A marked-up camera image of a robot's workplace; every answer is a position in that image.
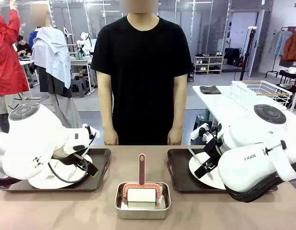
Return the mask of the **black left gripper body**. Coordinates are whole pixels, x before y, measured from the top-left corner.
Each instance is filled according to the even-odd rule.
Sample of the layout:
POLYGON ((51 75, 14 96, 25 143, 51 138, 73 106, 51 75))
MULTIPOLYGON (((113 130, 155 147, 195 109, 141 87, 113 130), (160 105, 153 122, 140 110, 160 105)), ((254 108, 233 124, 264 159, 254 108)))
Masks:
POLYGON ((65 158, 56 157, 56 159, 59 160, 64 165, 75 165, 78 168, 88 168, 87 160, 76 153, 68 155, 65 158))

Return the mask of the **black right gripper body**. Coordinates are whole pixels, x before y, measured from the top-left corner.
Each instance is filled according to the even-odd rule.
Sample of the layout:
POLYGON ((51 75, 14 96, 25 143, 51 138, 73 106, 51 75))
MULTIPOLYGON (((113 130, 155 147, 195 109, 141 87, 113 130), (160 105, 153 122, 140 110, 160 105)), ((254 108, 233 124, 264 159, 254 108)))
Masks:
POLYGON ((214 159, 216 166, 218 165, 219 159, 221 157, 220 147, 222 146, 222 141, 220 139, 211 139, 206 141, 206 145, 204 147, 204 152, 209 156, 209 159, 214 159))

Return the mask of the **person's right hand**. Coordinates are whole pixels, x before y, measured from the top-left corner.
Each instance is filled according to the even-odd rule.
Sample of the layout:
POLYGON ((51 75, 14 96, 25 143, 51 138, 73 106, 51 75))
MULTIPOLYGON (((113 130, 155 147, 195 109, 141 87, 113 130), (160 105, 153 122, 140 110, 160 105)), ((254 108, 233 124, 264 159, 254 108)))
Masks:
POLYGON ((107 128, 103 131, 103 141, 105 145, 119 145, 118 134, 113 128, 107 128))

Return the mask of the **person's left hand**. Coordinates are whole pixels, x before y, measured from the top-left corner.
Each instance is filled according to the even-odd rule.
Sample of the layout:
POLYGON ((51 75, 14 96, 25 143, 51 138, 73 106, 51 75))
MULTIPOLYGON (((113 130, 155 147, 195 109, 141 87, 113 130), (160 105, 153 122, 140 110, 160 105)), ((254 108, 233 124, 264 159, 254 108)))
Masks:
POLYGON ((182 143, 182 129, 173 127, 168 133, 168 145, 181 145, 182 143))

